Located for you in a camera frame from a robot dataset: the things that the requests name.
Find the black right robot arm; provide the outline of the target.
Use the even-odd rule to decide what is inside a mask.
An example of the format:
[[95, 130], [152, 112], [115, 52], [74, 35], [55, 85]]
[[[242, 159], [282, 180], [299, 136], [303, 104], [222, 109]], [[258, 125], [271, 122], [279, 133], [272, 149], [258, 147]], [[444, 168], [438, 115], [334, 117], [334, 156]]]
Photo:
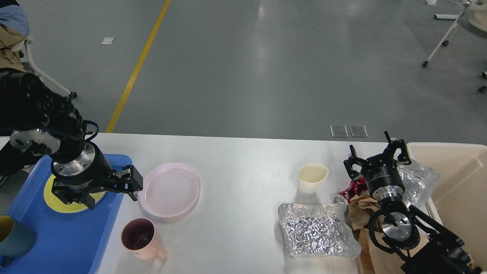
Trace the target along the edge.
[[482, 274], [470, 267], [464, 241], [414, 205], [407, 205], [406, 187], [399, 166], [412, 164], [403, 139], [384, 132], [387, 146], [369, 158], [358, 157], [353, 145], [343, 164], [352, 182], [364, 180], [371, 198], [379, 204], [367, 223], [369, 238], [381, 251], [396, 254], [406, 274]]

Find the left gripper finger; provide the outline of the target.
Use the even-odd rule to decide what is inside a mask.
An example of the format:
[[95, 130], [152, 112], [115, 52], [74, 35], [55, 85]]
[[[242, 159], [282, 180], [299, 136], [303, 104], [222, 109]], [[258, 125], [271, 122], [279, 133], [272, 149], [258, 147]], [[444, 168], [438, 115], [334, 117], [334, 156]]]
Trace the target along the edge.
[[75, 191], [68, 186], [53, 186], [52, 194], [64, 204], [82, 204], [90, 210], [95, 208], [95, 199], [89, 192]]
[[138, 193], [144, 189], [144, 177], [134, 165], [113, 172], [111, 180], [111, 187], [116, 193], [127, 194], [132, 201], [138, 201]]

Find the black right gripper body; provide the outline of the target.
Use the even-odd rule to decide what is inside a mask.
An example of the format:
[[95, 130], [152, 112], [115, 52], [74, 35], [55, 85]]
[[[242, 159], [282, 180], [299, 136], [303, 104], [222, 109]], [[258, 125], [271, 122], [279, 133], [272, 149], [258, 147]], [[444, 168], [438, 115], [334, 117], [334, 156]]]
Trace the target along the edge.
[[403, 181], [393, 158], [370, 157], [363, 167], [369, 194], [377, 201], [387, 197], [401, 197], [405, 192]]

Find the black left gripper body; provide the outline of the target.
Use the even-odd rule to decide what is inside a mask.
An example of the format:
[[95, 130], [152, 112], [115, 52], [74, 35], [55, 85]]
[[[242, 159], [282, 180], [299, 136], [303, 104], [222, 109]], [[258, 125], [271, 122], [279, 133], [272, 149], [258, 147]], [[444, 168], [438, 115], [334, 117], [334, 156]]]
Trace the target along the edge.
[[51, 163], [53, 186], [75, 194], [96, 193], [113, 173], [112, 166], [93, 142], [84, 142], [81, 154], [68, 163]]

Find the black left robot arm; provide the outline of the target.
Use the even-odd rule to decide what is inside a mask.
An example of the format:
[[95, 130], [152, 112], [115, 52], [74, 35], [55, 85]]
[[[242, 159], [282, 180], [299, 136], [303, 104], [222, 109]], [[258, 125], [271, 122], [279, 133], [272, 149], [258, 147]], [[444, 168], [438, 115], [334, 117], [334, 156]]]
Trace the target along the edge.
[[52, 160], [51, 193], [64, 204], [94, 209], [92, 194], [127, 194], [137, 201], [143, 177], [133, 165], [112, 168], [93, 139], [97, 123], [83, 119], [69, 97], [52, 92], [38, 76], [13, 68], [1, 69], [1, 176], [33, 165], [43, 156]]

